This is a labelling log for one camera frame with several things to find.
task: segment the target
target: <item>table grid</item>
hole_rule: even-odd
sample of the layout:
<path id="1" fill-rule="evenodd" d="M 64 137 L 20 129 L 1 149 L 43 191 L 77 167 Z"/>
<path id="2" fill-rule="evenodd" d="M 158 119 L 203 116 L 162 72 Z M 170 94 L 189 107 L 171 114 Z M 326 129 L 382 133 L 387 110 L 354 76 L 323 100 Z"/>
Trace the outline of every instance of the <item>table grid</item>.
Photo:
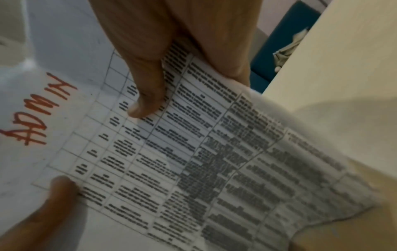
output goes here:
<path id="1" fill-rule="evenodd" d="M 245 95 L 219 87 L 219 78 L 182 47 L 173 44 L 164 64 L 165 104 L 134 119 L 127 109 L 139 93 L 113 52 L 96 101 L 34 185 L 48 188 L 50 178 L 65 173 L 82 187 L 85 204 L 178 250 L 202 251 L 207 244 L 228 251 L 286 249 L 284 227 L 297 224 L 297 231 L 310 222 L 283 219 L 305 219 L 299 214 L 311 201 L 325 203 L 321 195 L 329 187 L 313 180 L 336 184 L 345 173 L 337 180 L 287 176 L 279 156 L 287 154 L 282 146 L 290 130 L 258 114 Z M 294 184 L 297 176 L 306 183 Z M 340 189 L 340 195 L 331 191 L 337 204 L 351 208 L 342 196 L 351 188 Z M 326 218 L 311 213 L 313 222 Z"/>

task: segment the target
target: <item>blue chair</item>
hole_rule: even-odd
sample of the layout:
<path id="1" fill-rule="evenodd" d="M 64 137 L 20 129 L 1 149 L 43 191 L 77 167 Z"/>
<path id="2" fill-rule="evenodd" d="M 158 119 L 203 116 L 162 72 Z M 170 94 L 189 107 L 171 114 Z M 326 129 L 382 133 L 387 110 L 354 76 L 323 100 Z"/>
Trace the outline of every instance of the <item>blue chair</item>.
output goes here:
<path id="1" fill-rule="evenodd" d="M 276 76 L 273 53 L 292 43 L 292 36 L 311 28 L 320 13 L 302 1 L 297 1 L 268 37 L 251 62 L 251 89 L 262 93 Z"/>

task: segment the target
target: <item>hand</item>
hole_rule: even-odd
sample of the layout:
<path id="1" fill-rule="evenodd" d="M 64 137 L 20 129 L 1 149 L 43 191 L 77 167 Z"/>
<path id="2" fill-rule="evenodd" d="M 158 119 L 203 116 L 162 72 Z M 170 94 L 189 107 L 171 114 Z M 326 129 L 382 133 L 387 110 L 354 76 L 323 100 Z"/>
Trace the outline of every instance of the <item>hand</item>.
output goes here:
<path id="1" fill-rule="evenodd" d="M 180 36 L 189 37 L 221 74 L 249 86 L 248 51 L 262 0 L 90 2 L 139 90 L 137 103 L 128 110 L 131 117 L 145 117 L 164 102 L 161 59 Z"/>
<path id="2" fill-rule="evenodd" d="M 66 176 L 51 181 L 48 200 L 0 237 L 1 251 L 36 250 L 51 237 L 76 205 L 78 187 Z"/>

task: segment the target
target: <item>teal chair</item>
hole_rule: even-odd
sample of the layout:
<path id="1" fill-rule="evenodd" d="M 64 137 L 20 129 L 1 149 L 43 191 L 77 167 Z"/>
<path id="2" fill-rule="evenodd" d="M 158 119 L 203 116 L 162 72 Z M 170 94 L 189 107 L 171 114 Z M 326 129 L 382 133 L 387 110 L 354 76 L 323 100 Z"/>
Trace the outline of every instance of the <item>teal chair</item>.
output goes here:
<path id="1" fill-rule="evenodd" d="M 302 1 L 297 1 L 268 37 L 251 62 L 251 89 L 262 93 L 276 76 L 273 53 L 292 43 L 292 36 L 311 28 L 320 13 Z"/>

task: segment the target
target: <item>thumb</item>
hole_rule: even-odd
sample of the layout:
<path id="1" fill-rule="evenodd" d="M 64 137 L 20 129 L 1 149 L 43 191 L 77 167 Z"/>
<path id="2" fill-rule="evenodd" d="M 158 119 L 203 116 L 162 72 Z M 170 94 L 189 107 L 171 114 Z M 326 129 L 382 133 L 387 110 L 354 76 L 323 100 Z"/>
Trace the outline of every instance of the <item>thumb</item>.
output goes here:
<path id="1" fill-rule="evenodd" d="M 129 58 L 127 62 L 139 91 L 139 99 L 128 110 L 134 118 L 146 117 L 164 103 L 165 84 L 160 60 Z"/>

